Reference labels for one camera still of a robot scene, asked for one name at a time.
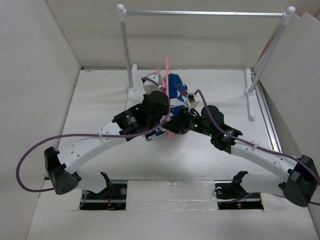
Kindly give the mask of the blue patterned trousers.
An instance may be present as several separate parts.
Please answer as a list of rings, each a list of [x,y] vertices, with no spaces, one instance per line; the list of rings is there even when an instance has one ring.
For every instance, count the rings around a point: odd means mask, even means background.
[[[174,110],[180,108],[189,108],[186,95],[189,93],[187,85],[182,81],[178,74],[170,73],[168,75],[168,81],[166,76],[161,78],[162,87],[167,90],[170,100],[170,118],[174,115]],[[168,131],[163,127],[157,128],[152,133],[145,135],[146,141],[154,140],[162,135],[167,134]]]

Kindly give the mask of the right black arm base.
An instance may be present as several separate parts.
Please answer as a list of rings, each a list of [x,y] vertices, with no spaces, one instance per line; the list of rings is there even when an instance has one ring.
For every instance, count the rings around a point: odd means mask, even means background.
[[[261,194],[248,193],[241,186],[247,171],[238,172],[232,180],[215,180],[212,195],[217,199],[218,210],[264,210]]]

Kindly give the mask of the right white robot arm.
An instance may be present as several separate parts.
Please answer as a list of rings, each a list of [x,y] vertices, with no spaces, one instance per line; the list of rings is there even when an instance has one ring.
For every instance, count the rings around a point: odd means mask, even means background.
[[[263,151],[256,141],[240,141],[238,138],[242,132],[225,124],[224,115],[216,106],[203,107],[200,113],[183,108],[163,127],[175,134],[193,131],[209,136],[211,144],[218,150],[246,159],[271,173],[256,175],[239,171],[227,184],[216,186],[220,199],[240,199],[260,192],[278,195],[299,207],[307,207],[317,189],[315,177],[318,172],[310,157],[302,155],[294,161],[270,149]]]

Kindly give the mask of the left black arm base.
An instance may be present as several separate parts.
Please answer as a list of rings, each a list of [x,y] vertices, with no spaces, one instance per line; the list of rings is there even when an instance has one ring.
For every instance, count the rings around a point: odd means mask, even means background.
[[[123,211],[126,210],[127,180],[110,180],[105,172],[101,172],[105,188],[99,193],[85,190],[79,204],[80,210],[85,211]]]

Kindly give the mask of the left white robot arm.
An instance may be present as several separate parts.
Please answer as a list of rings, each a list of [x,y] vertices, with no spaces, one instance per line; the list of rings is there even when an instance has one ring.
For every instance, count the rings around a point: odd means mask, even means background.
[[[114,116],[96,137],[86,137],[63,149],[47,148],[45,169],[55,193],[64,195],[81,189],[107,198],[113,187],[108,175],[84,171],[82,166],[104,151],[152,130],[169,113],[169,106],[168,96],[161,91],[144,94],[142,103]]]

